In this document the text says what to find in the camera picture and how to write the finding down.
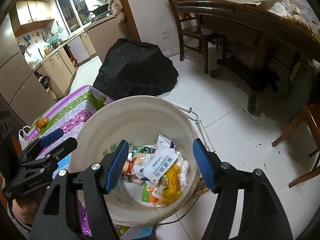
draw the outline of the kitchen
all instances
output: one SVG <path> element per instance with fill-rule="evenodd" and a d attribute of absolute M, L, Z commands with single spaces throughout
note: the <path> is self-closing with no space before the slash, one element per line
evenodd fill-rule
<path fill-rule="evenodd" d="M 119 38 L 131 37 L 129 28 L 109 0 L 17 1 L 0 27 L 2 97 L 31 125 L 68 95 L 79 66 L 103 62 Z"/>

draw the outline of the tile floor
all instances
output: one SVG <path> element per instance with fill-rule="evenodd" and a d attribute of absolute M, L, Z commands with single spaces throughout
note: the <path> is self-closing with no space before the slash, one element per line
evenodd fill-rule
<path fill-rule="evenodd" d="M 209 48 L 209 70 L 214 69 L 216 59 L 221 58 L 221 48 Z M 283 77 L 280 92 L 271 89 L 257 98 L 257 110 L 252 115 L 247 111 L 248 88 L 236 75 L 224 70 L 217 79 L 203 74 L 202 56 L 196 52 L 185 53 L 183 62 L 179 55 L 172 56 L 179 72 L 174 89 L 166 93 L 170 99 L 191 106 L 195 110 L 222 161 L 230 162 L 237 169 L 252 172 L 262 169 L 286 211 L 293 238 L 295 239 L 309 223 L 320 204 L 320 176 L 291 189 L 288 183 L 308 172 L 313 167 L 316 155 L 308 154 L 316 149 L 308 127 L 301 124 L 277 147 L 275 140 L 288 125 L 289 120 L 281 109 L 281 96 L 287 87 L 287 70 L 276 61 L 271 67 Z M 101 66 L 98 57 L 79 67 L 71 91 L 82 85 L 92 85 Z M 201 239 L 212 214 L 216 195 L 203 194 L 192 210 L 180 221 L 159 226 L 156 239 L 198 240 Z M 243 191 L 238 193 L 236 215 L 230 238 L 237 235 L 242 214 Z M 192 201 L 165 222 L 182 216 Z"/>

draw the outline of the white handle grip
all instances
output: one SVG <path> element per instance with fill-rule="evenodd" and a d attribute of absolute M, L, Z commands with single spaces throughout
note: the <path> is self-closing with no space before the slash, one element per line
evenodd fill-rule
<path fill-rule="evenodd" d="M 180 108 L 181 110 L 186 111 L 187 113 L 190 113 L 190 111 L 192 110 L 191 107 L 185 106 L 185 105 L 183 105 L 183 104 L 180 104 L 180 103 L 178 103 L 178 102 L 176 102 L 176 101 L 173 101 L 173 100 L 171 100 L 171 99 L 169 99 L 169 98 L 162 97 L 162 99 L 168 101 L 169 103 L 171 103 L 171 104 L 173 104 L 173 105 L 175 105 L 176 107 Z"/>
<path fill-rule="evenodd" d="M 208 136 L 207 132 L 204 129 L 204 126 L 203 126 L 201 120 L 198 120 L 196 125 L 198 126 L 198 129 L 203 132 L 204 144 L 207 146 L 208 151 L 214 153 L 215 150 L 214 150 L 214 148 L 212 146 L 212 143 L 211 143 L 211 141 L 209 139 L 209 136 Z"/>

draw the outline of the metal screw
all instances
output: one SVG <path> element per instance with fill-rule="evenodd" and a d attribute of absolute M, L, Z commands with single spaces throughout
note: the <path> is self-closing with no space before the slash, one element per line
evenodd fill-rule
<path fill-rule="evenodd" d="M 258 176 L 262 176 L 262 175 L 263 175 L 263 171 L 260 170 L 260 169 L 255 169 L 255 170 L 254 170 L 254 173 L 255 173 L 256 175 L 258 175 Z"/>
<path fill-rule="evenodd" d="M 58 172 L 58 174 L 59 174 L 59 176 L 62 177 L 62 176 L 67 174 L 67 171 L 66 170 L 61 170 L 61 171 Z"/>
<path fill-rule="evenodd" d="M 229 168 L 231 167 L 231 165 L 230 165 L 230 163 L 224 162 L 224 163 L 221 163 L 221 167 L 222 167 L 223 169 L 229 169 Z"/>
<path fill-rule="evenodd" d="M 95 163 L 95 164 L 92 164 L 91 165 L 91 169 L 93 169 L 93 170 L 98 170 L 98 169 L 100 169 L 100 164 L 99 163 Z"/>

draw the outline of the bucket handle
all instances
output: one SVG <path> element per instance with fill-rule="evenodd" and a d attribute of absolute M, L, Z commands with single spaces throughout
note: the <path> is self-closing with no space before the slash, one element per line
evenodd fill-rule
<path fill-rule="evenodd" d="M 166 98 L 166 97 L 162 97 L 162 99 L 165 100 L 165 101 L 167 101 L 167 102 L 169 102 L 169 103 L 171 103 L 171 104 L 173 104 L 174 106 L 178 107 L 179 109 L 187 112 L 188 114 L 193 113 L 193 114 L 196 116 L 196 119 L 191 118 L 191 117 L 190 117 L 189 115 L 187 115 L 187 114 L 185 114 L 185 115 L 186 115 L 189 119 L 191 119 L 192 121 L 195 121 L 195 122 L 196 122 L 196 125 L 197 125 L 197 127 L 198 127 L 198 129 L 199 129 L 199 131 L 200 131 L 200 133 L 201 133 L 203 142 L 204 142 L 207 150 L 208 150 L 209 152 L 215 152 L 215 150 L 214 150 L 214 148 L 213 148 L 213 146 L 212 146 L 212 143 L 211 143 L 211 141 L 210 141 L 210 139 L 209 139 L 209 136 L 208 136 L 207 132 L 205 131 L 204 126 L 203 126 L 201 120 L 199 120 L 198 115 L 197 115 L 194 111 L 192 111 L 192 107 L 189 107 L 189 106 L 180 104 L 180 103 L 178 103 L 178 102 L 176 102 L 176 101 L 173 101 L 173 100 L 171 100 L 171 99 L 169 99 L 169 98 Z"/>

